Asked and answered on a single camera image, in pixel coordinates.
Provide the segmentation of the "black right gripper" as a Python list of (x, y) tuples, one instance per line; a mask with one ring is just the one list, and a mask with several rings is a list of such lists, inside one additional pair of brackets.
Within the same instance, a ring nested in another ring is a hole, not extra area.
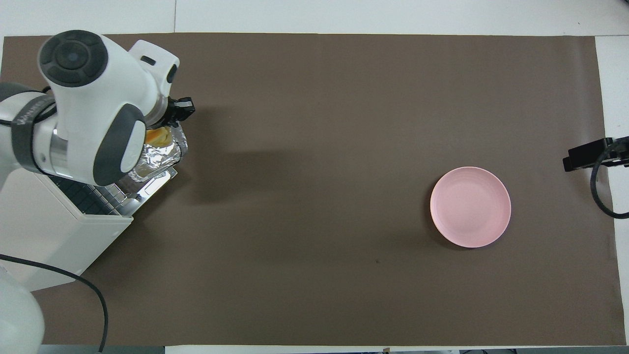
[(604, 155), (601, 162), (603, 166), (627, 167), (629, 165), (628, 138), (605, 137), (569, 149), (568, 156), (563, 159), (564, 171), (592, 168), (601, 154)]

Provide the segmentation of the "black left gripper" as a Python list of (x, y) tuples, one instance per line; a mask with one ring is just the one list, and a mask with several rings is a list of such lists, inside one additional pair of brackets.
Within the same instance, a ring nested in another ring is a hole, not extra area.
[(188, 119), (195, 111), (195, 104), (191, 97), (168, 98), (165, 110), (165, 126), (179, 127), (179, 123)]

